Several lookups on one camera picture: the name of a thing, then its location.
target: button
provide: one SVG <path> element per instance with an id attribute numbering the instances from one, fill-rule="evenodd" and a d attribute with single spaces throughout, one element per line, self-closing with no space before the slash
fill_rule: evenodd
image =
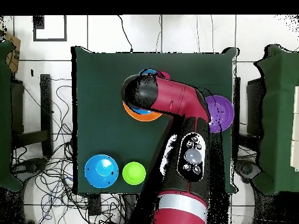
<path id="1" fill-rule="evenodd" d="M 184 159 L 191 164 L 199 164 L 201 162 L 201 154 L 197 149 L 188 149 Z"/>
<path id="2" fill-rule="evenodd" d="M 196 174 L 199 174 L 200 173 L 200 167 L 198 167 L 198 165 L 195 165 L 193 167 L 193 171 L 196 173 Z"/>
<path id="3" fill-rule="evenodd" d="M 188 142 L 187 142 L 187 147 L 188 147 L 188 148 L 192 148 L 192 146 L 193 146 L 193 142 L 192 142 L 192 141 L 188 141 Z"/>
<path id="4" fill-rule="evenodd" d="M 199 141 L 199 138 L 198 138 L 197 136 L 194 136 L 194 137 L 192 138 L 192 140 L 193 140 L 193 142 L 198 142 L 198 141 Z"/>
<path id="5" fill-rule="evenodd" d="M 185 170 L 189 171 L 189 170 L 191 169 L 191 166 L 190 166 L 189 164 L 185 164 L 185 165 L 183 166 L 183 168 L 184 168 Z"/>

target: dark green table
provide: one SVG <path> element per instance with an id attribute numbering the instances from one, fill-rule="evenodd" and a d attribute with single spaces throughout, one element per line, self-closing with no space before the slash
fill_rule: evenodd
<path id="1" fill-rule="evenodd" d="M 23 184 L 9 170 L 12 161 L 12 105 L 11 70 L 6 64 L 6 56 L 14 49 L 11 42 L 0 42 L 0 187 L 19 191 Z"/>
<path id="2" fill-rule="evenodd" d="M 130 75 L 146 68 L 166 71 L 171 79 L 207 88 L 214 95 L 232 99 L 232 62 L 236 48 L 222 54 L 179 53 L 92 53 L 72 47 L 74 122 L 78 123 L 77 162 L 78 194 L 139 193 L 140 185 L 128 185 L 122 178 L 123 167 L 132 161 L 151 169 L 155 148 L 170 118 L 140 122 L 130 117 L 121 100 L 121 85 Z M 227 193 L 234 193 L 230 184 L 231 128 L 222 133 Z M 119 166 L 119 177 L 110 187 L 92 187 L 84 176 L 87 160 L 93 155 L 111 156 Z"/>
<path id="3" fill-rule="evenodd" d="M 256 66 L 264 79 L 266 94 L 262 104 L 264 136 L 259 157 L 263 172 L 253 183 L 265 195 L 278 191 L 298 193 L 299 172 L 290 166 L 290 157 L 294 94 L 299 85 L 299 52 L 269 45 Z"/>

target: white floor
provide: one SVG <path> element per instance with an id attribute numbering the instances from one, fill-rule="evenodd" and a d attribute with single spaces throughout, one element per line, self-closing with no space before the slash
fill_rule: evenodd
<path id="1" fill-rule="evenodd" d="M 122 18 L 124 29 L 134 51 L 153 52 L 156 50 L 160 32 L 159 15 L 123 15 Z M 296 29 L 298 19 L 286 15 L 212 15 L 212 18 L 211 15 L 163 15 L 162 51 L 164 53 L 194 53 L 198 52 L 200 47 L 201 53 L 213 51 L 221 53 L 227 47 L 239 48 L 237 76 L 241 77 L 240 122 L 246 124 L 246 84 L 249 80 L 260 77 L 253 62 L 263 57 L 264 48 L 268 44 L 280 44 L 292 51 L 298 49 L 299 32 Z M 30 94 L 37 102 L 40 102 L 39 76 L 50 74 L 53 102 L 59 105 L 62 114 L 67 112 L 67 106 L 56 96 L 55 91 L 62 85 L 71 85 L 71 46 L 82 46 L 99 53 L 130 50 L 130 45 L 121 28 L 121 21 L 117 16 L 67 16 L 66 42 L 34 42 L 32 16 L 5 16 L 5 24 L 8 32 L 21 40 L 17 79 L 22 80 Z M 45 29 L 37 30 L 36 33 L 39 39 L 63 38 L 63 16 L 45 16 Z M 158 40 L 157 51 L 161 51 L 161 36 Z M 71 88 L 62 87 L 58 90 L 58 94 L 70 106 L 64 122 L 72 130 Z M 39 106 L 27 92 L 24 98 L 25 132 L 40 130 Z M 55 104 L 53 104 L 53 111 L 54 118 L 58 122 L 60 112 Z M 53 136 L 56 137 L 59 129 L 56 123 L 53 123 L 53 129 Z M 246 125 L 240 125 L 240 130 L 246 132 Z M 69 135 L 64 135 L 64 138 L 66 141 L 70 140 Z M 59 135 L 54 146 L 62 143 L 62 135 Z M 23 156 L 24 159 L 41 156 L 39 144 L 30 145 L 27 148 L 28 152 Z M 61 156 L 62 153 L 55 154 L 55 158 Z M 255 204 L 252 188 L 242 183 L 238 175 L 234 176 L 234 183 L 239 190 L 232 195 L 232 206 L 228 209 L 231 224 L 251 224 Z M 37 179 L 37 184 L 44 191 L 48 191 L 40 179 Z M 27 219 L 38 222 L 42 218 L 41 200 L 44 195 L 45 192 L 37 188 L 34 179 L 31 179 L 25 193 Z M 64 208 L 65 206 L 54 207 L 49 214 L 55 217 L 44 220 L 42 224 L 57 224 L 56 219 L 62 216 Z M 87 223 L 81 218 L 77 209 L 69 209 L 65 214 L 65 219 L 59 224 Z"/>

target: floor tile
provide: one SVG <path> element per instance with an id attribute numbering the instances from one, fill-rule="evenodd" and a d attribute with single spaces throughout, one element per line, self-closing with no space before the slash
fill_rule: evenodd
<path id="1" fill-rule="evenodd" d="M 71 137 L 68 135 L 59 135 L 57 140 L 53 142 L 53 150 L 55 150 L 57 147 L 59 147 L 61 144 L 64 142 L 68 142 L 71 139 Z M 31 154 L 31 157 L 26 154 L 24 154 L 24 159 L 30 159 L 30 158 L 41 158 L 42 152 L 41 152 L 41 147 L 36 147 L 35 149 L 32 149 L 35 151 L 33 155 Z M 65 171 L 69 174 L 72 175 L 72 164 L 68 164 L 68 162 L 59 162 L 61 158 L 64 158 L 64 148 L 61 147 L 59 148 L 56 153 L 53 155 L 53 158 L 48 162 L 49 164 L 46 166 L 46 170 L 48 169 L 54 169 L 53 171 L 49 171 L 47 176 L 46 174 L 39 174 L 35 178 L 31 178 L 29 182 L 27 183 L 26 189 L 25 189 L 25 194 L 24 194 L 24 203 L 25 204 L 37 204 L 40 205 L 42 204 L 51 204 L 48 200 L 48 196 L 45 196 L 46 194 L 51 193 L 50 190 L 53 190 L 55 186 L 60 185 L 61 183 L 58 184 L 59 176 L 58 173 L 61 171 L 59 170 L 61 166 L 65 167 Z"/>
<path id="2" fill-rule="evenodd" d="M 254 206 L 232 206 L 231 224 L 253 224 Z"/>
<path id="3" fill-rule="evenodd" d="M 76 208 L 67 209 L 65 206 L 49 208 L 49 206 L 45 206 L 43 210 L 40 205 L 25 205 L 25 219 L 27 221 L 34 220 L 36 224 L 39 222 L 41 224 L 88 224 Z M 81 209 L 80 212 L 85 218 L 86 211 Z"/>
<path id="4" fill-rule="evenodd" d="M 197 15 L 197 21 L 196 15 L 163 15 L 163 52 L 197 53 L 200 46 L 201 53 L 212 53 L 214 44 L 221 53 L 234 47 L 234 32 L 235 15 Z"/>
<path id="5" fill-rule="evenodd" d="M 20 158 L 20 161 L 22 159 L 28 160 L 32 158 L 42 158 L 43 157 L 43 151 L 41 149 L 41 143 L 33 143 L 30 145 L 27 145 L 25 148 L 19 148 L 16 150 L 16 155 L 15 152 L 13 153 L 13 157 Z"/>
<path id="6" fill-rule="evenodd" d="M 247 124 L 244 124 L 244 123 L 239 124 L 239 133 L 247 134 Z"/>
<path id="7" fill-rule="evenodd" d="M 37 30 L 37 38 L 60 37 L 61 17 L 45 16 L 45 29 Z M 21 40 L 20 60 L 70 60 L 71 46 L 87 46 L 87 16 L 67 16 L 67 41 L 33 41 L 32 16 L 15 16 L 15 36 Z"/>
<path id="8" fill-rule="evenodd" d="M 255 197 L 251 185 L 243 183 L 241 177 L 236 173 L 234 173 L 234 184 L 238 188 L 238 191 L 232 194 L 232 206 L 253 206 L 255 204 Z"/>
<path id="9" fill-rule="evenodd" d="M 252 151 L 246 147 L 243 147 L 243 146 L 239 146 L 238 157 L 240 159 L 245 159 L 245 160 L 250 160 L 251 162 L 256 162 L 256 160 L 255 160 L 256 152 Z"/>
<path id="10" fill-rule="evenodd" d="M 134 52 L 154 52 L 161 27 L 159 15 L 121 15 Z M 97 53 L 129 52 L 121 20 L 117 15 L 88 16 L 88 50 Z"/>
<path id="11" fill-rule="evenodd" d="M 241 78 L 240 83 L 240 122 L 247 124 L 247 83 L 251 80 L 260 78 L 260 73 L 253 63 L 238 62 L 237 76 Z"/>
<path id="12" fill-rule="evenodd" d="M 7 32 L 13 35 L 13 16 L 4 16 L 4 27 L 7 28 Z"/>
<path id="13" fill-rule="evenodd" d="M 228 224 L 231 224 L 231 206 L 228 207 Z"/>
<path id="14" fill-rule="evenodd" d="M 105 206 L 102 208 L 103 213 L 99 216 L 88 217 L 88 211 L 85 209 L 78 209 L 74 205 L 57 206 L 50 208 L 48 205 L 43 208 L 40 205 L 25 205 L 25 219 L 27 221 L 34 220 L 36 224 L 88 224 L 86 220 L 89 220 L 91 224 L 105 224 L 104 222 L 110 218 L 111 221 L 119 223 L 120 217 L 118 210 L 112 208 L 110 210 Z"/>
<path id="15" fill-rule="evenodd" d="M 280 44 L 290 51 L 299 47 L 299 20 L 291 16 L 237 15 L 237 61 L 262 59 L 269 44 Z"/>

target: wire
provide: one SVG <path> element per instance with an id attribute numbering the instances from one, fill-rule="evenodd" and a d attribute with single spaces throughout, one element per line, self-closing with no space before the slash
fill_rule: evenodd
<path id="1" fill-rule="evenodd" d="M 51 80 L 52 81 L 60 81 L 60 80 L 71 81 L 72 79 L 65 79 L 65 78 L 53 79 L 53 78 L 51 78 Z"/>
<path id="2" fill-rule="evenodd" d="M 255 153 L 249 153 L 248 151 L 251 151 L 250 149 L 244 149 L 242 147 L 239 146 L 239 149 L 242 149 L 243 151 L 245 151 L 248 155 L 243 155 L 243 156 L 238 156 L 237 159 L 245 159 L 245 158 L 255 158 L 256 159 L 256 155 L 258 154 L 257 152 Z"/>
<path id="3" fill-rule="evenodd" d="M 196 15 L 196 30 L 197 30 L 197 40 L 198 40 L 198 45 L 199 45 L 199 28 L 198 28 L 197 15 Z"/>
<path id="4" fill-rule="evenodd" d="M 211 15 L 211 21 L 212 21 L 212 48 L 213 48 L 213 52 L 214 52 L 214 24 L 213 24 L 212 15 Z"/>
<path id="5" fill-rule="evenodd" d="M 119 18 L 120 18 L 120 20 L 121 20 L 121 27 L 123 28 L 123 31 L 124 31 L 124 25 L 123 25 L 123 20 L 122 20 L 122 18 L 119 16 L 119 15 L 117 15 Z M 132 48 L 132 45 L 131 45 L 131 43 L 129 42 L 129 40 L 128 40 L 128 37 L 127 37 L 127 34 L 126 34 L 126 32 L 124 31 L 124 35 L 126 36 L 126 38 L 127 38 L 127 41 L 128 41 L 128 43 L 130 44 L 130 46 L 131 46 L 131 50 L 130 50 L 130 52 L 132 53 L 133 52 L 133 48 Z"/>
<path id="6" fill-rule="evenodd" d="M 162 25 L 161 25 L 161 16 L 162 15 L 160 15 L 160 17 L 159 17 L 159 24 L 160 24 L 160 28 L 161 28 L 161 31 L 159 32 L 159 34 L 158 34 L 158 38 L 157 38 L 157 43 L 156 43 L 156 52 L 157 52 L 157 48 L 158 48 L 158 40 L 159 40 L 159 37 L 160 37 L 160 34 L 161 34 L 161 32 L 162 32 Z"/>
<path id="7" fill-rule="evenodd" d="M 71 88 L 70 86 L 60 86 L 56 90 L 56 95 L 61 101 L 63 101 L 67 105 L 67 112 L 66 112 L 66 114 L 64 114 L 64 116 L 62 116 L 61 109 L 59 108 L 59 106 L 56 103 L 54 103 L 52 101 L 58 107 L 58 109 L 60 111 L 61 125 L 59 125 L 59 123 L 56 122 L 56 120 L 54 120 L 53 118 L 52 119 L 60 127 L 58 134 L 60 132 L 62 133 L 62 131 L 65 131 L 66 134 L 72 135 L 72 130 L 69 128 L 69 126 L 67 126 L 65 123 L 63 123 L 65 116 L 69 112 L 68 103 L 65 100 L 63 100 L 61 97 L 59 97 L 59 95 L 58 95 L 58 90 L 63 87 Z M 28 92 L 28 94 L 37 103 L 37 105 L 42 110 L 44 110 L 41 107 L 41 105 L 38 104 L 38 102 L 34 99 L 34 97 L 29 92 Z M 40 203 L 41 210 L 42 210 L 42 217 L 39 220 L 38 224 L 42 224 L 44 221 L 49 221 L 51 219 L 54 219 L 54 224 L 60 224 L 60 220 L 62 218 L 64 218 L 64 222 L 65 222 L 65 224 L 67 224 L 67 222 L 65 221 L 65 214 L 69 208 L 77 209 L 79 211 L 81 218 L 88 224 L 97 224 L 96 221 L 97 221 L 98 216 L 100 216 L 100 215 L 106 217 L 107 219 L 99 220 L 98 224 L 109 224 L 109 223 L 110 224 L 121 224 L 122 219 L 124 219 L 124 224 L 126 224 L 127 204 L 126 204 L 125 200 L 124 200 L 124 202 L 122 202 L 120 195 L 119 195 L 119 198 L 117 198 L 113 194 L 111 194 L 111 197 L 102 201 L 102 203 L 104 203 L 106 201 L 108 202 L 109 199 L 114 198 L 117 201 L 118 205 L 116 205 L 115 202 L 112 202 L 109 206 L 109 209 L 107 209 L 106 211 L 102 211 L 99 215 L 96 216 L 94 222 L 90 221 L 89 215 L 88 215 L 88 217 L 86 217 L 86 214 L 88 213 L 88 211 L 87 211 L 88 205 L 86 203 L 87 197 L 82 196 L 82 197 L 78 198 L 78 196 L 72 192 L 72 181 L 73 181 L 72 174 L 70 174 L 69 172 L 66 171 L 67 167 L 72 165 L 73 154 L 72 154 L 72 149 L 71 149 L 71 140 L 69 142 L 66 142 L 64 137 L 63 137 L 63 140 L 64 140 L 64 143 L 62 143 L 61 145 L 58 145 L 56 147 L 56 149 L 53 151 L 53 155 L 54 155 L 56 152 L 58 152 L 58 150 L 63 148 L 63 151 L 64 151 L 63 157 L 62 158 L 53 158 L 53 155 L 52 155 L 52 157 L 49 157 L 48 163 L 46 164 L 46 166 L 48 168 L 41 171 L 40 174 L 35 176 L 34 182 L 35 182 L 37 188 L 45 193 L 45 195 L 42 197 L 41 203 Z M 16 163 L 17 163 L 16 166 L 20 163 L 21 160 L 23 160 L 23 159 L 21 159 L 22 155 L 24 155 L 27 152 L 27 148 L 26 147 L 23 147 L 23 148 L 25 148 L 25 151 L 22 154 L 20 154 L 19 157 L 16 156 L 13 158 L 16 160 Z M 46 187 L 44 189 L 42 189 L 39 186 L 39 184 L 37 183 L 38 181 L 40 184 L 44 184 Z M 54 213 L 53 207 L 61 207 L 61 206 L 64 206 L 64 212 L 63 212 L 63 215 L 59 218 L 59 220 L 57 222 L 56 218 L 55 218 L 55 213 Z M 120 214 L 120 219 L 119 219 L 118 223 L 114 223 L 112 221 L 112 217 L 114 216 L 112 211 L 114 211 L 114 210 L 117 210 L 117 212 Z"/>

